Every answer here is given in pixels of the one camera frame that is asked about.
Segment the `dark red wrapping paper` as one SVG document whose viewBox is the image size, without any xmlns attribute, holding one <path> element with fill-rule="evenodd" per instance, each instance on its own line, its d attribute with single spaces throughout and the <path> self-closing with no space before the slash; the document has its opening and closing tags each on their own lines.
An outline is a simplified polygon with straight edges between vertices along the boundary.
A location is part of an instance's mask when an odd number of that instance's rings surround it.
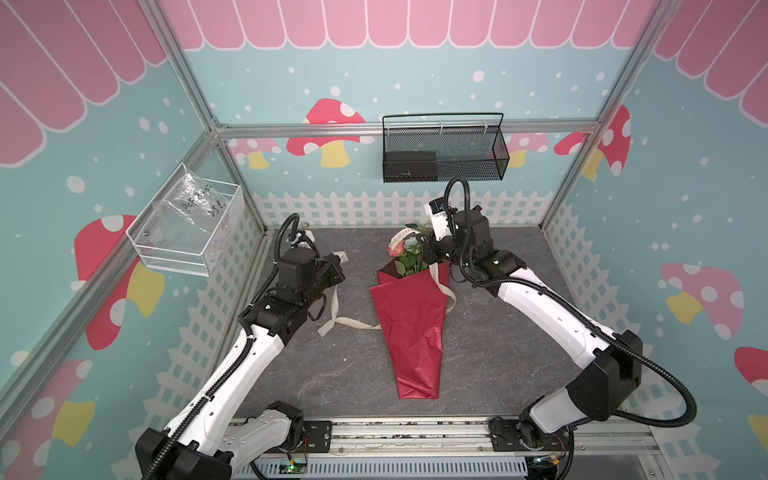
<svg viewBox="0 0 768 480">
<path fill-rule="evenodd" d="M 428 270 L 403 277 L 390 261 L 377 271 L 377 277 L 379 284 L 370 293 L 392 359 L 398 396 L 436 399 L 449 304 L 440 287 L 450 285 L 449 267 L 440 265 L 437 279 Z"/>
</svg>

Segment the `pink orange fake rose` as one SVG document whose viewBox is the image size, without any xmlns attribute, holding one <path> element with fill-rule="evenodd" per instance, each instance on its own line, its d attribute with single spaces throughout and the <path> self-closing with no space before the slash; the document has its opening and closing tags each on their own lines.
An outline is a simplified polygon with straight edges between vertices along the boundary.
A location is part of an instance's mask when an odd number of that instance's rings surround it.
<svg viewBox="0 0 768 480">
<path fill-rule="evenodd" d="M 397 232 L 388 244 L 388 254 L 391 257 L 399 257 L 406 253 L 418 255 L 421 253 L 421 245 L 417 240 L 419 231 L 410 227 Z"/>
</svg>

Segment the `cream ribbon strip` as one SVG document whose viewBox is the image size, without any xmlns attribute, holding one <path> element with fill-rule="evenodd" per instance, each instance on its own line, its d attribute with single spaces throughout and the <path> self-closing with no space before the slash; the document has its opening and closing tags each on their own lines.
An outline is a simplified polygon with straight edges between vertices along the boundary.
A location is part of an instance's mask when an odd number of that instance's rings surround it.
<svg viewBox="0 0 768 480">
<path fill-rule="evenodd" d="M 391 238 L 388 244 L 388 247 L 394 248 L 399 244 L 403 244 L 403 246 L 405 246 L 406 245 L 405 239 L 411 235 L 416 235 L 418 232 L 419 232 L 418 229 L 414 229 L 411 227 L 403 228 Z M 456 306 L 457 297 L 455 293 L 447 285 L 444 285 L 440 282 L 439 267 L 437 263 L 429 264 L 428 269 L 430 272 L 430 276 L 433 279 L 435 285 L 447 299 L 445 313 L 449 314 Z M 357 330 L 380 330 L 381 329 L 380 325 L 369 325 L 353 318 L 342 317 L 338 314 L 338 310 L 339 310 L 339 300 L 338 300 L 338 294 L 337 294 L 337 287 L 335 287 L 331 297 L 331 308 L 330 308 L 331 319 L 318 329 L 318 334 L 321 337 L 326 336 L 336 325 L 344 325 Z"/>
</svg>

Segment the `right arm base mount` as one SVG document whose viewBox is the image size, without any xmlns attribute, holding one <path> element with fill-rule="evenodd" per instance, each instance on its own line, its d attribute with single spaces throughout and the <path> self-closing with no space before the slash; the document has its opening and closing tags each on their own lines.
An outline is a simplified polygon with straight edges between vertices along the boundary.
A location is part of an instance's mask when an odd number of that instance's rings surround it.
<svg viewBox="0 0 768 480">
<path fill-rule="evenodd" d="M 566 453 L 573 440 L 567 427 L 555 433 L 542 433 L 532 423 L 518 418 L 493 417 L 488 429 L 494 452 Z"/>
</svg>

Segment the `black box in basket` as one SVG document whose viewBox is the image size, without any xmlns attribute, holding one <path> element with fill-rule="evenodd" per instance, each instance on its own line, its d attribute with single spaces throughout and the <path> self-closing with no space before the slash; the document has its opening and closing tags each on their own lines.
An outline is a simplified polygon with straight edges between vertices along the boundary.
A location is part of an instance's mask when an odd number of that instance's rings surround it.
<svg viewBox="0 0 768 480">
<path fill-rule="evenodd" d="M 386 152 L 382 167 L 385 183 L 438 180 L 437 154 L 434 151 Z"/>
</svg>

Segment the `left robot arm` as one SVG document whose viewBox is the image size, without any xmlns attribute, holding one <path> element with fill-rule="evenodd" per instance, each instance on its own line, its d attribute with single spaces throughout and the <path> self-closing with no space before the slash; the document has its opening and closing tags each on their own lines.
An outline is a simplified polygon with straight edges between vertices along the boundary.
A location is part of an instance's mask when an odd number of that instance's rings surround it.
<svg viewBox="0 0 768 480">
<path fill-rule="evenodd" d="M 285 402 L 238 427 L 230 425 L 269 364 L 309 319 L 310 307 L 344 279 L 344 258 L 293 247 L 278 255 L 253 302 L 238 317 L 237 340 L 190 403 L 162 429 L 135 445 L 145 479 L 229 479 L 240 467 L 278 449 L 292 455 L 307 442 L 303 412 Z"/>
</svg>

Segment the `light blue fake flower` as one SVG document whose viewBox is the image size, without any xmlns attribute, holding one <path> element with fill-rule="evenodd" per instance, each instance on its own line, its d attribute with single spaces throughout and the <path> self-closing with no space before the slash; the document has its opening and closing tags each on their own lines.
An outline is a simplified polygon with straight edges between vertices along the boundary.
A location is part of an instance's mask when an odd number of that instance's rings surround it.
<svg viewBox="0 0 768 480">
<path fill-rule="evenodd" d="M 424 225 L 415 223 L 406 224 L 404 228 L 406 227 L 419 230 L 417 240 L 421 245 L 421 253 L 418 255 L 406 253 L 399 257 L 392 257 L 394 259 L 396 273 L 400 277 L 411 276 L 428 269 L 428 263 L 424 259 L 424 242 L 426 239 L 427 228 Z"/>
</svg>

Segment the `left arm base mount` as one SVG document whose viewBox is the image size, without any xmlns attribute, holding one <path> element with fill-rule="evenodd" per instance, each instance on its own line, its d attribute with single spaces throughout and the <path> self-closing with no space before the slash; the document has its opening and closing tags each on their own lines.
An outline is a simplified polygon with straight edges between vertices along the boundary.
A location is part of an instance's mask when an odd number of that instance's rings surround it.
<svg viewBox="0 0 768 480">
<path fill-rule="evenodd" d="M 304 421 L 291 423 L 286 440 L 279 449 L 285 452 L 329 453 L 333 423 L 331 421 Z"/>
</svg>

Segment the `clear plastic bag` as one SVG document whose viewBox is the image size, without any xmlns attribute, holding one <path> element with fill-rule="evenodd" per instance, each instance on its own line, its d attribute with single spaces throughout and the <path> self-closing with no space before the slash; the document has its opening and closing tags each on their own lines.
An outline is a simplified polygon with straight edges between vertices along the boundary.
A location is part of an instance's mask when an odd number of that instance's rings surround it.
<svg viewBox="0 0 768 480">
<path fill-rule="evenodd" d="M 229 198 L 209 180 L 185 172 L 153 207 L 161 226 L 179 228 L 206 241 L 228 205 Z"/>
</svg>

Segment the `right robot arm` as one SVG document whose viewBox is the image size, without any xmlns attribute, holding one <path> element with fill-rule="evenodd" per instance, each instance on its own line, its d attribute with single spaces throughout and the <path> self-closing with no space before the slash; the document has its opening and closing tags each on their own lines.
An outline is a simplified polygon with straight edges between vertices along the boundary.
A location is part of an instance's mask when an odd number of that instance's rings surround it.
<svg viewBox="0 0 768 480">
<path fill-rule="evenodd" d="M 493 437 L 534 451 L 544 449 L 559 433 L 612 416 L 656 428 L 679 428 L 695 419 L 697 404 L 690 390 L 644 356 L 644 344 L 635 333 L 617 333 L 592 320 L 550 289 L 517 255 L 495 248 L 480 207 L 459 211 L 439 197 L 426 205 L 425 212 L 432 231 L 419 243 L 429 267 L 457 266 L 465 281 L 532 320 L 580 369 L 566 386 L 533 401 L 511 426 L 492 421 Z M 622 410 L 640 386 L 644 370 L 657 374 L 680 394 L 685 405 L 682 414 L 655 419 Z"/>
</svg>

